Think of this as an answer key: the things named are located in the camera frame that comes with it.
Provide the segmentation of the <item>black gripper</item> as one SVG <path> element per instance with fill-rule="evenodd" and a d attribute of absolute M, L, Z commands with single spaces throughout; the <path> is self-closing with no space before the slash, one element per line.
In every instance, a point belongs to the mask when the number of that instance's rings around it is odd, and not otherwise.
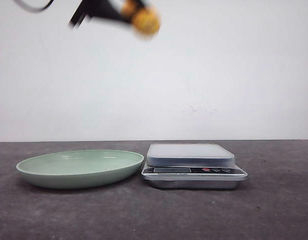
<path fill-rule="evenodd" d="M 131 25 L 131 20 L 123 17 L 118 10 L 108 0 L 82 0 L 69 21 L 69 25 L 73 28 L 80 26 L 84 18 L 97 17 L 105 20 L 122 22 Z"/>

